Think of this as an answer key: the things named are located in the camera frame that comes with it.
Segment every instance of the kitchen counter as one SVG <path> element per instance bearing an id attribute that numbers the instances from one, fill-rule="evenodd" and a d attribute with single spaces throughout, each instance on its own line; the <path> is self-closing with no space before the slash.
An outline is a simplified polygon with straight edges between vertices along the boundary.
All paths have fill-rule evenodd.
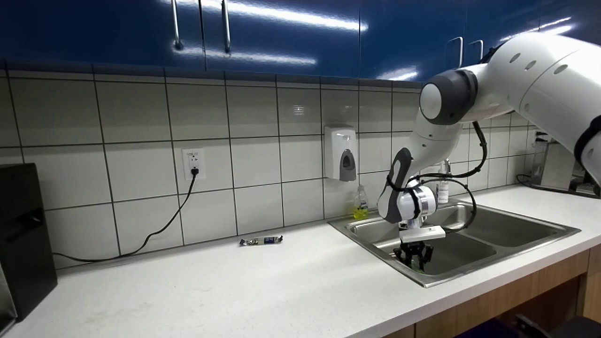
<path id="1" fill-rule="evenodd" d="M 601 200 L 506 187 L 480 204 L 581 232 L 425 289 L 327 223 L 72 268 L 8 338 L 384 336 L 601 244 Z"/>

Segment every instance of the black appliance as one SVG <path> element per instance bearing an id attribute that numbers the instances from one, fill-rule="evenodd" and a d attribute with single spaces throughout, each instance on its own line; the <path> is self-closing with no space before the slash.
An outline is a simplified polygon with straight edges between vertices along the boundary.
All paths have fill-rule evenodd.
<path id="1" fill-rule="evenodd" d="M 59 283 L 34 163 L 0 165 L 0 330 Z"/>

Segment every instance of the upper cabinet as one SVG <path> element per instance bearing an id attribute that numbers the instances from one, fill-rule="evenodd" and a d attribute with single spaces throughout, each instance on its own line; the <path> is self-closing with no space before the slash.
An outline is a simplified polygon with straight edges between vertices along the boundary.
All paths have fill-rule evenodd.
<path id="1" fill-rule="evenodd" d="M 468 31 L 466 0 L 365 0 L 361 75 L 427 80 L 457 67 Z"/>
<path id="2" fill-rule="evenodd" d="M 0 0 L 0 58 L 19 63 L 85 65 L 93 62 L 89 0 Z"/>
<path id="3" fill-rule="evenodd" d="M 542 26 L 542 0 L 502 0 L 468 3 L 468 33 L 465 63 L 478 63 L 491 48 L 511 35 Z"/>
<path id="4" fill-rule="evenodd" d="M 203 0 L 209 71 L 359 75 L 359 0 Z"/>
<path id="5" fill-rule="evenodd" d="M 100 69 L 205 69 L 198 0 L 95 0 L 93 16 Z"/>
<path id="6" fill-rule="evenodd" d="M 601 43 L 600 0 L 0 0 L 0 60 L 429 80 L 528 30 Z"/>

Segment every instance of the stainless steel sink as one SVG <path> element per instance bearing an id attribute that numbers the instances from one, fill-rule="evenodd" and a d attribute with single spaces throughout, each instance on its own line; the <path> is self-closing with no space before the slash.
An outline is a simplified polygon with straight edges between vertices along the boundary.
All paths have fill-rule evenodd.
<path id="1" fill-rule="evenodd" d="M 429 223 L 459 227 L 470 214 L 470 206 L 457 204 L 453 208 L 438 210 L 429 217 Z M 480 206 L 478 216 L 468 229 L 453 231 L 442 240 L 429 242 L 429 246 L 434 247 L 434 255 L 425 270 L 421 270 L 408 266 L 395 257 L 395 249 L 401 246 L 399 231 L 397 225 L 388 223 L 382 217 L 333 221 L 333 227 L 425 287 L 470 274 L 511 255 L 579 232 L 579 229 L 573 227 Z"/>

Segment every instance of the white soap dispenser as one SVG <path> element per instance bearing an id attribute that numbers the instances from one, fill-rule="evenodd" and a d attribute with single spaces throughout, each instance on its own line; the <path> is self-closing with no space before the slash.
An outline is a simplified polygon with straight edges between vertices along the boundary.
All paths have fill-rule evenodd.
<path id="1" fill-rule="evenodd" d="M 356 180 L 359 169 L 357 133 L 354 127 L 326 127 L 326 176 Z"/>

